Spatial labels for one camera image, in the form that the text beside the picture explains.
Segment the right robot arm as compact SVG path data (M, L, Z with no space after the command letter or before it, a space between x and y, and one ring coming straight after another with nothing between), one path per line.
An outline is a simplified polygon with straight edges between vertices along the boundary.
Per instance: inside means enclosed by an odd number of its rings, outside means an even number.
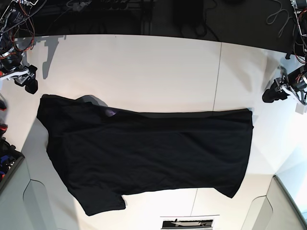
M38 90L37 67L23 64L26 51L35 43L35 27L32 21L36 13L32 8L36 0L5 0L0 3L0 79L13 80L30 94ZM30 35L30 42L18 47L16 38L20 31Z

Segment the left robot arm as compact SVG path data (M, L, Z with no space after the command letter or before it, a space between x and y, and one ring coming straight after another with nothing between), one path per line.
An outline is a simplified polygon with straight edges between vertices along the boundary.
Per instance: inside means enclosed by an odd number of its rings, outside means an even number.
M290 4L293 8L294 15L283 8L283 4L278 0L280 8L277 12L269 15L266 19L266 24L273 24L277 16L286 12L287 19L282 28L278 32L278 37L281 37L285 26L290 20L294 22L292 30L292 42L287 50L285 59L289 60L291 55L294 55L300 67L287 72L282 65L278 66L280 76L272 78L262 95L264 103L273 103L278 100L286 100L288 97L294 98L298 104L307 105L307 2L305 0L292 0Z

